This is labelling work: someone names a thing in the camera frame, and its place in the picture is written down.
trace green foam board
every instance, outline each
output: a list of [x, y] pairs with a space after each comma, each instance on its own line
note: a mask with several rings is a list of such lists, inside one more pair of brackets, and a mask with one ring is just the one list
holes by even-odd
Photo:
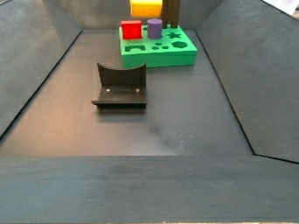
[[124, 68], [174, 67], [193, 65], [197, 49], [180, 27], [162, 29], [160, 39], [146, 37], [146, 26], [142, 25], [141, 39], [122, 39], [118, 28], [120, 52]]

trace star-shaped hole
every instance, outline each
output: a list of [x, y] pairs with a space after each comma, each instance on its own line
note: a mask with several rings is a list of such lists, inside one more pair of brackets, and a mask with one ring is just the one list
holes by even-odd
[[170, 39], [180, 39], [181, 38], [181, 34], [176, 34], [174, 32], [170, 32], [170, 34], [166, 34], [166, 36], [169, 36]]

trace yellow cube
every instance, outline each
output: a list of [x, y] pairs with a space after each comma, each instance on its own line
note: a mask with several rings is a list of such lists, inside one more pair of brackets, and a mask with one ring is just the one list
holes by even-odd
[[162, 0], [129, 0], [132, 18], [158, 18]]

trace bin floor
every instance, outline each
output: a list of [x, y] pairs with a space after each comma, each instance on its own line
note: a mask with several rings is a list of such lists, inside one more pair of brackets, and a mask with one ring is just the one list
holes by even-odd
[[121, 67], [115, 31], [78, 36], [0, 145], [0, 156], [249, 154], [193, 31], [194, 66], [146, 68], [145, 110], [99, 111], [97, 62]]

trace red block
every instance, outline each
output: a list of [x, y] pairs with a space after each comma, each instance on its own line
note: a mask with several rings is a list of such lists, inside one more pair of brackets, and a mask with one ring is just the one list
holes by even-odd
[[121, 21], [122, 39], [141, 39], [141, 21]]

